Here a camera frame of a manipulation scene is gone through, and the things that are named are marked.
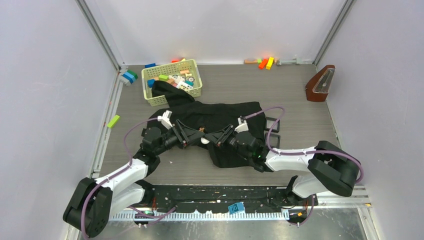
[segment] white panel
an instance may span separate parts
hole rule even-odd
[[[115,69],[74,0],[2,1],[0,238],[59,240]]]
[[[275,56],[312,61],[343,0],[90,0],[127,65],[241,63]]]
[[[329,109],[387,240],[423,238],[423,10],[418,0],[357,1],[320,64],[335,65]]]

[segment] table surface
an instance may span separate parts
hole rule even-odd
[[[144,66],[129,69],[141,73]],[[280,123],[281,149],[302,149],[326,140],[337,145],[330,113],[325,102],[306,100],[305,85],[316,74],[311,64],[273,66],[271,70],[259,70],[254,64],[199,65],[203,82],[201,96],[196,100],[207,104],[235,104],[258,101],[263,109],[284,106],[286,114]],[[123,146],[123,138],[135,124],[146,120],[155,111],[168,105],[152,107],[143,97],[140,78],[130,86],[123,86],[116,114],[118,123],[112,128],[104,155],[100,176],[123,166],[129,157]],[[266,112],[276,118],[280,110]],[[131,153],[139,149],[143,127],[135,129],[127,137]],[[250,166],[218,168],[207,150],[191,147],[173,148],[160,155],[161,163],[146,180],[152,184],[174,185],[279,185],[285,186],[296,171],[258,172]]]

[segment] black garment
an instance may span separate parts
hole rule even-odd
[[[153,93],[163,93],[168,101],[170,108],[160,109],[150,118],[161,116],[166,110],[172,111],[171,122],[180,120],[184,125],[192,129],[204,128],[205,133],[217,132],[228,124],[238,126],[240,116],[247,116],[252,113],[261,111],[259,102],[244,102],[237,104],[205,104],[195,101],[194,98],[183,90],[176,89],[166,82],[155,81],[153,84]],[[260,140],[265,142],[265,114],[261,113],[257,116],[249,118],[247,125],[249,132]],[[167,129],[158,121],[150,121],[147,127],[158,127],[162,133],[166,133]],[[200,144],[199,147],[207,148],[213,164],[219,168],[237,168],[248,166],[248,162],[241,156],[237,155],[229,147],[217,148],[212,143],[207,146]]]

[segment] plastic basket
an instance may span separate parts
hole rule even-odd
[[[155,97],[152,96],[152,89],[147,85],[147,80],[159,77],[161,74],[167,76],[180,74],[180,71],[183,70],[189,70],[192,77],[194,77],[193,89],[188,90],[187,93],[194,98],[200,97],[202,94],[202,80],[199,75],[198,66],[194,59],[189,59],[143,69],[141,71],[141,81],[143,85],[144,99],[146,99],[152,107],[167,104],[168,102],[164,95]]]

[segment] metronome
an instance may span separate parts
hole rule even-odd
[[[306,84],[306,99],[311,102],[324,102],[329,94],[330,84],[336,67],[327,65]]]

